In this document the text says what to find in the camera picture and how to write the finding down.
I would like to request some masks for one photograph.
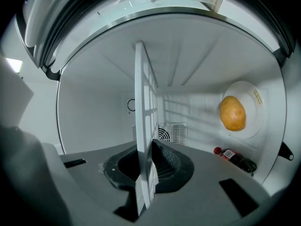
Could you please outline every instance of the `potato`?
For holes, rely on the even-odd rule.
[[[246,111],[234,96],[227,96],[222,100],[220,117],[228,130],[242,130],[246,126]]]

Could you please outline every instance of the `bottle label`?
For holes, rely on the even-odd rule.
[[[232,150],[227,150],[222,154],[222,158],[229,160],[232,156],[234,156],[236,154],[236,152],[232,151]]]

